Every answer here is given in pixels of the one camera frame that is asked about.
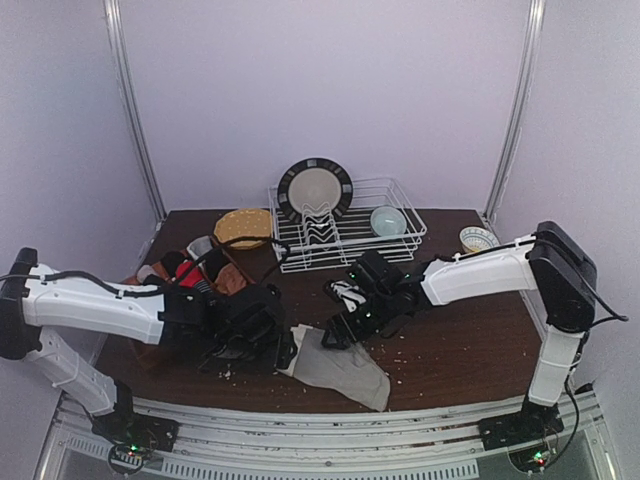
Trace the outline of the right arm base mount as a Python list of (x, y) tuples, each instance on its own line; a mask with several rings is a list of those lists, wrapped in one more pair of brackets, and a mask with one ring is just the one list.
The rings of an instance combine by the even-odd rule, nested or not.
[(511, 465), (533, 475), (552, 464), (555, 453), (548, 436), (561, 433), (564, 423), (558, 403), (540, 405), (526, 395), (518, 411), (481, 419), (478, 429), (485, 451), (506, 448)]

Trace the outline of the grey beige sock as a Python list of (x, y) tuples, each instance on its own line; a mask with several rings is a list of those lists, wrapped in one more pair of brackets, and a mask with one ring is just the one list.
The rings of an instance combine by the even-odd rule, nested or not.
[(386, 372), (360, 344), (346, 350), (323, 347), (325, 333), (307, 325), (291, 327), (279, 345), (288, 364), (280, 362), (276, 370), (307, 386), (334, 390), (370, 410), (384, 411), (391, 393)]

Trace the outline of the brown wooden organizer box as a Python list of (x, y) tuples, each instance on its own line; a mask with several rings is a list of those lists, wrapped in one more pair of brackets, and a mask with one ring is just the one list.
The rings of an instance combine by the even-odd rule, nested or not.
[[(212, 242), (214, 244), (214, 248), (219, 245), (219, 244), (216, 244), (213, 240)], [(173, 250), (173, 251), (180, 251), (185, 255), (186, 260), (193, 261), (189, 256), (189, 254), (187, 253), (186, 247), (182, 250)], [(229, 258), (230, 263), (238, 267), (242, 271), (242, 273), (246, 276), (247, 279), (252, 280), (251, 284), (253, 284), (254, 280), (241, 269), (239, 264), (232, 257), (231, 253), (228, 250), (224, 250), (224, 251), (227, 257)], [(212, 309), (213, 305), (217, 300), (221, 299), (222, 297), (226, 297), (227, 295), (222, 295), (215, 290), (215, 287), (213, 286), (213, 282), (211, 282), (207, 278), (206, 274), (204, 273), (201, 263), (198, 265), (198, 267), (202, 271), (202, 274), (205, 277), (205, 280), (209, 283), (211, 289), (215, 292), (215, 297), (207, 298), (203, 296), (199, 291), (195, 290), (194, 288), (185, 288), (180, 286), (179, 288), (182, 289), (184, 292), (194, 293), (198, 300), (203, 300), (205, 302), (205, 305), (207, 306), (208, 309)], [(126, 283), (130, 285), (141, 285), (138, 283), (136, 279), (136, 274), (134, 275), (133, 278), (127, 280)], [(170, 285), (174, 281), (175, 281), (175, 277), (170, 282), (165, 283), (161, 286)], [(169, 362), (173, 361), (178, 355), (179, 349), (181, 347), (181, 344), (178, 344), (177, 346), (168, 346), (168, 347), (148, 345), (135, 340), (130, 340), (129, 344), (131, 345), (131, 349), (133, 351), (135, 359), (137, 360), (137, 362), (145, 372), (153, 372), (154, 370), (158, 370), (161, 366), (165, 366)]]

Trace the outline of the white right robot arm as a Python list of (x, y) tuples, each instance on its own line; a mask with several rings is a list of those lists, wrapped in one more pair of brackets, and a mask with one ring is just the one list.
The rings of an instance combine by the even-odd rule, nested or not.
[(327, 324), (322, 344), (344, 350), (384, 330), (400, 316), (476, 297), (519, 291), (539, 293), (547, 333), (523, 408), (545, 413), (557, 405), (598, 308), (610, 321), (626, 321), (597, 292), (597, 268), (584, 250), (555, 222), (476, 253), (436, 256), (404, 273), (380, 253), (367, 251), (348, 269), (348, 281), (333, 282), (327, 293), (345, 303)]

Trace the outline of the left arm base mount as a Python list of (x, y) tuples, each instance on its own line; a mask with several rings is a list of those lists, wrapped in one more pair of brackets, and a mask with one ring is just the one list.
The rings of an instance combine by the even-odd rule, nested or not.
[(118, 398), (105, 415), (89, 414), (92, 432), (107, 440), (108, 467), (128, 479), (156, 459), (157, 452), (172, 452), (179, 423), (172, 419), (137, 413), (132, 397)]

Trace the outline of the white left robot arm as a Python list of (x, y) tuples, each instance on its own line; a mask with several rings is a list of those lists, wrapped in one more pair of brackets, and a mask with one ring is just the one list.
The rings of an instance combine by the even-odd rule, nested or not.
[(272, 286), (250, 283), (232, 295), (206, 290), (200, 266), (218, 251), (186, 259), (170, 283), (141, 286), (108, 283), (84, 271), (55, 271), (39, 261), (35, 249), (24, 247), (1, 278), (1, 355), (36, 364), (93, 418), (124, 424), (134, 416), (130, 389), (89, 365), (57, 328), (154, 346), (194, 335), (208, 342), (208, 357), (254, 357), (276, 345), (276, 368), (288, 368), (298, 347)]

